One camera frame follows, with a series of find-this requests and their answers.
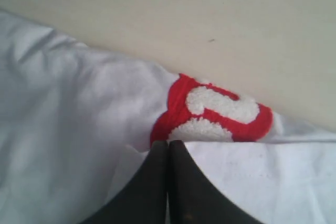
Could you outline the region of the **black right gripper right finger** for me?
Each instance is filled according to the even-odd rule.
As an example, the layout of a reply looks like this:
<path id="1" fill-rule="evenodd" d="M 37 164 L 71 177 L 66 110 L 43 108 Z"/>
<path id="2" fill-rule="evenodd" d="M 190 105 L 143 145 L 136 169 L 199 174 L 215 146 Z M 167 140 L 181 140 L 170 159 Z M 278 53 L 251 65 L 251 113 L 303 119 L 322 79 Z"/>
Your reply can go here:
<path id="1" fill-rule="evenodd" d="M 169 144 L 167 178 L 171 223 L 260 223 L 215 188 L 182 141 Z"/>

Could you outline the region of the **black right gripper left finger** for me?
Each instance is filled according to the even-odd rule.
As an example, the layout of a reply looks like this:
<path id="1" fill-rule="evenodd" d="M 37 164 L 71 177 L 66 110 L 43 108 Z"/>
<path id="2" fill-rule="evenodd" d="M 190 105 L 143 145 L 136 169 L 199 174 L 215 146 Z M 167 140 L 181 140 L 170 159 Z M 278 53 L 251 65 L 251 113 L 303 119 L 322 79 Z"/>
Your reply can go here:
<path id="1" fill-rule="evenodd" d="M 156 141 L 136 174 L 84 224 L 165 223 L 168 144 Z"/>

